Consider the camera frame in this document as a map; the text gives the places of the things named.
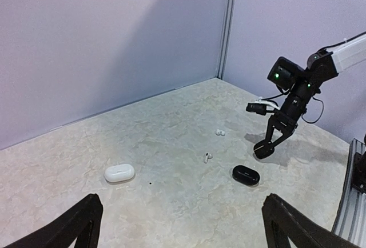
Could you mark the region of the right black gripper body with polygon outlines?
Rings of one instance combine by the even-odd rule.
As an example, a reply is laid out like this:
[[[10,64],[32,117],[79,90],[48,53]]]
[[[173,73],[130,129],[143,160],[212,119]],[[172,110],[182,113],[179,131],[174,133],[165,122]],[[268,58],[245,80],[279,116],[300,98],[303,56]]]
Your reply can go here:
[[[297,121],[287,116],[279,109],[274,109],[272,115],[268,119],[267,128],[269,130],[276,129],[282,134],[292,135],[297,127]]]

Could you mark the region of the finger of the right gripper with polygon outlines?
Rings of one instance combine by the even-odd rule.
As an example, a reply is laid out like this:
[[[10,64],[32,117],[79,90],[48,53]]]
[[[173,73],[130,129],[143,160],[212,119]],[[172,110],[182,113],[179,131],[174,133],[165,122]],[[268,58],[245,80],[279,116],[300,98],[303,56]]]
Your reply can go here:
[[[277,145],[279,145],[280,143],[282,143],[286,139],[288,139],[294,133],[294,130],[289,130],[289,131],[283,130],[283,131],[280,131],[280,133],[281,133],[281,136],[279,138],[277,138],[274,142],[271,142],[271,145],[270,145],[271,151],[274,151],[275,147]]]
[[[276,126],[275,119],[268,119],[267,128],[266,128],[266,135],[265,135],[265,144],[269,145],[272,143],[272,137]]]

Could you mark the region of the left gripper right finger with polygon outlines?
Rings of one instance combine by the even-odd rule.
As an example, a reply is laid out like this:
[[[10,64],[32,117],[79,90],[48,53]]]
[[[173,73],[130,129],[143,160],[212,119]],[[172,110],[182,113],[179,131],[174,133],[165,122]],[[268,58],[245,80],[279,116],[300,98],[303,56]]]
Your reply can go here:
[[[357,247],[319,226],[277,194],[266,197],[261,208],[268,247]]]

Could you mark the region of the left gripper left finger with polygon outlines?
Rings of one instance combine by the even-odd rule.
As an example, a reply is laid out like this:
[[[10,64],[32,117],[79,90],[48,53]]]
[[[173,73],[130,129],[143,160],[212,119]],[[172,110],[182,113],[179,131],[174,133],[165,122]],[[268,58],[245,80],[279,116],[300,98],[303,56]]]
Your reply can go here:
[[[7,247],[97,247],[103,211],[99,196],[88,194],[54,221]]]

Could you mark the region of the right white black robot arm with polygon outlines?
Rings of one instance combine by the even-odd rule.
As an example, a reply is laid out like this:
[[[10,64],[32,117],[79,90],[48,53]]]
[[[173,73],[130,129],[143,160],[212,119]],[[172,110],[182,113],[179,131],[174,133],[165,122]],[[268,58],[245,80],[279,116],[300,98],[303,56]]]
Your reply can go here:
[[[365,32],[319,49],[309,56],[306,69],[279,57],[267,79],[289,93],[280,109],[270,116],[265,138],[254,146],[254,151],[271,155],[275,146],[293,134],[308,102],[320,92],[320,86],[363,61]]]

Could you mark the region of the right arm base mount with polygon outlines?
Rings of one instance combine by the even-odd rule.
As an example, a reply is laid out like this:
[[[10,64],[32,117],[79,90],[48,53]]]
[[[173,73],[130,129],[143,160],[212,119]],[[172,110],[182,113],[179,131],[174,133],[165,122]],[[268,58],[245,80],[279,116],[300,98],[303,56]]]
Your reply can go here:
[[[361,152],[362,148],[365,149],[365,138],[364,142],[354,138],[350,148],[351,185],[359,192],[365,193],[365,150]]]

